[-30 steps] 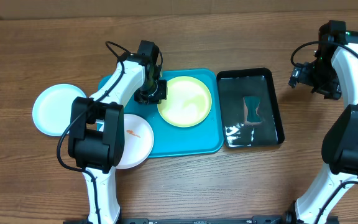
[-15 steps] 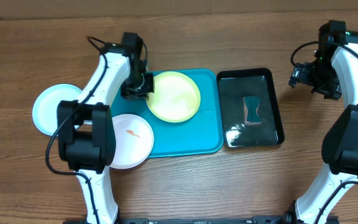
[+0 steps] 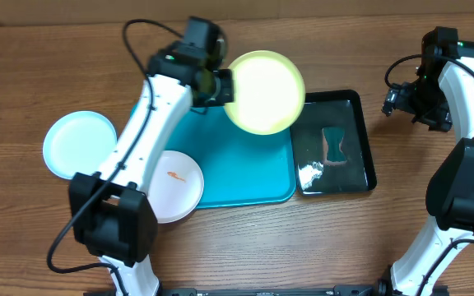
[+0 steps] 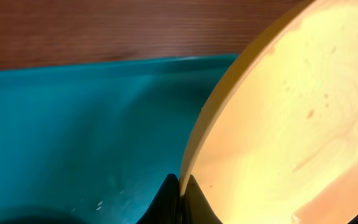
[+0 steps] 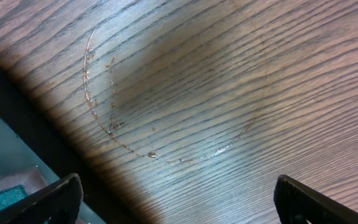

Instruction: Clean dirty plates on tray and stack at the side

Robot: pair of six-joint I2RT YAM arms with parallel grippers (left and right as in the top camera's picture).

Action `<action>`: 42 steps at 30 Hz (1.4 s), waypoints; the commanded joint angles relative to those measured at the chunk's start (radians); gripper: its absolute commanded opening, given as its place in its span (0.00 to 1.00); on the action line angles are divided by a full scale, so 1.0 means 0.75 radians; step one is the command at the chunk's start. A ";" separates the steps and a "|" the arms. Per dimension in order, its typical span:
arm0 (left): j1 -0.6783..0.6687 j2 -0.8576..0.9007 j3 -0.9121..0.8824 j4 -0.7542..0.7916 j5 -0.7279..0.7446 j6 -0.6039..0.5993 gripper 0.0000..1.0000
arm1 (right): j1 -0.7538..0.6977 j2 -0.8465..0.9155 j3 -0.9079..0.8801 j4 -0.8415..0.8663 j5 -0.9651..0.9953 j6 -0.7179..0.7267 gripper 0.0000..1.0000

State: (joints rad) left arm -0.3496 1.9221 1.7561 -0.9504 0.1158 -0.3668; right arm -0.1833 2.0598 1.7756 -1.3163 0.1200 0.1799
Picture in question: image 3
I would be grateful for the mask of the light blue plate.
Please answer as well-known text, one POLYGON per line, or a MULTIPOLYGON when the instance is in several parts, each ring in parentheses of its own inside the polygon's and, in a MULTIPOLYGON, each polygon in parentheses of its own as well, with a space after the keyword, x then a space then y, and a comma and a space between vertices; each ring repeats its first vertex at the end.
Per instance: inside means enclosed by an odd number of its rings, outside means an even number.
POLYGON ((107 117, 93 111, 76 111, 60 118, 48 130, 43 158, 53 174, 72 179, 75 173, 93 174, 116 143, 116 130, 107 117))

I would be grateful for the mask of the green scrub sponge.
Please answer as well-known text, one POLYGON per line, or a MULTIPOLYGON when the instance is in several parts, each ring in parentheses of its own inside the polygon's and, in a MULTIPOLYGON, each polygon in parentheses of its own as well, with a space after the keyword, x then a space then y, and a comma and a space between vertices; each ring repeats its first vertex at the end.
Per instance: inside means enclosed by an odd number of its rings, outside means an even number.
POLYGON ((342 142, 345 131, 340 127, 324 127, 323 134, 323 161, 328 166, 343 165, 347 159, 342 152, 342 142))

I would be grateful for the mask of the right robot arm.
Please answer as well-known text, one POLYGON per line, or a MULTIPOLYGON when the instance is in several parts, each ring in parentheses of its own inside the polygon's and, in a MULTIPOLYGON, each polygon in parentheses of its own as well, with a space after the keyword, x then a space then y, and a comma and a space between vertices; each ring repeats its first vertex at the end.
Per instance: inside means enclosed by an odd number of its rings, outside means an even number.
POLYGON ((390 84, 382 111, 413 114, 434 131, 455 131, 456 145, 431 178, 429 213, 407 252, 377 281, 375 295, 445 295, 438 278, 474 244, 474 42, 438 27, 421 43, 417 80, 390 84))

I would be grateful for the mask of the yellow-green plate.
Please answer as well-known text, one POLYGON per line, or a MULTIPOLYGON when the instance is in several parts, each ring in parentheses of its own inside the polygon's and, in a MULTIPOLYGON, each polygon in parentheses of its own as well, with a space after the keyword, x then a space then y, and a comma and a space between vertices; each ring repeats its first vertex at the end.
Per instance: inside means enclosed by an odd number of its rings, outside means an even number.
POLYGON ((234 101, 224 110, 230 121, 255 135, 287 129, 300 116, 305 85, 300 71, 287 57, 268 50, 245 53, 230 65, 234 101))

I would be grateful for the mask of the white plate with stain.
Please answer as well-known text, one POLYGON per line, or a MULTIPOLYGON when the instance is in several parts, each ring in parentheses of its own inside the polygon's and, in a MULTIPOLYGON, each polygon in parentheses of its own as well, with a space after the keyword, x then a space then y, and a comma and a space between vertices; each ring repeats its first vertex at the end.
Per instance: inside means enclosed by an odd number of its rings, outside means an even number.
POLYGON ((148 201, 159 224, 170 224, 191 214, 201 200, 204 177, 188 155, 165 150, 153 173, 148 201))

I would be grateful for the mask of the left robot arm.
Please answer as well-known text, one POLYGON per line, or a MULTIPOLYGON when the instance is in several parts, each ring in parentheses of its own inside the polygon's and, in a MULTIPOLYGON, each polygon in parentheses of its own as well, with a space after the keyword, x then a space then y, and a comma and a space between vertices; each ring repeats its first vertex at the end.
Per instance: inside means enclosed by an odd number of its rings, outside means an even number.
POLYGON ((157 219, 147 199, 149 183, 165 144, 192 107, 222 106, 233 99, 231 71, 221 68, 226 41, 175 41, 150 59, 134 115, 118 144, 93 174, 69 183, 72 218, 63 229, 98 257, 79 266, 108 270, 113 295, 157 295, 149 249, 157 219))

